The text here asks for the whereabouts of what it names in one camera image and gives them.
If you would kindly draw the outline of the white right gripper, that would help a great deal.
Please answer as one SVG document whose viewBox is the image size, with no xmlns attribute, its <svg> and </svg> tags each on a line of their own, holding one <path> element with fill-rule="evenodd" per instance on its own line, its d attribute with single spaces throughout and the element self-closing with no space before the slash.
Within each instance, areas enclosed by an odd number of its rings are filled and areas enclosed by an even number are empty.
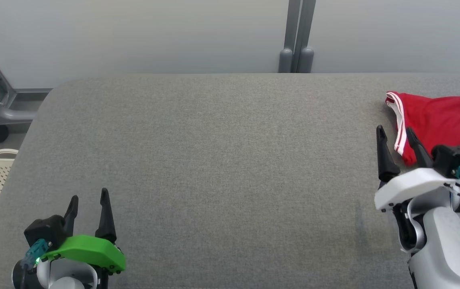
<svg viewBox="0 0 460 289">
<path fill-rule="evenodd" d="M 406 134 L 419 168 L 399 175 L 400 168 L 389 151 L 384 128 L 383 126 L 376 127 L 378 179 L 381 183 L 386 183 L 375 193 L 374 204 L 377 210 L 389 209 L 393 205 L 445 187 L 445 185 L 460 185 L 460 179 L 447 178 L 432 169 L 433 159 L 412 127 L 406 128 Z"/>
</svg>

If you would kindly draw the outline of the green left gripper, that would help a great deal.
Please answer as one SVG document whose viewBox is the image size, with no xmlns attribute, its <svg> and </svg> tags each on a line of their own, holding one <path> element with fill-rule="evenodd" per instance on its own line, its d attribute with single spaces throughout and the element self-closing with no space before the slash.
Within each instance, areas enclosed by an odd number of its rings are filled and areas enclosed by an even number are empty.
<svg viewBox="0 0 460 289">
<path fill-rule="evenodd" d="M 64 232 L 68 238 L 58 249 L 43 254 L 41 261 L 68 258 L 107 269 L 113 274 L 125 271 L 127 265 L 125 255 L 113 244 L 117 240 L 117 234 L 108 189 L 102 188 L 101 190 L 100 205 L 102 209 L 99 227 L 95 232 L 95 236 L 73 236 L 74 220 L 78 214 L 78 203 L 78 196 L 72 196 L 64 215 Z"/>
</svg>

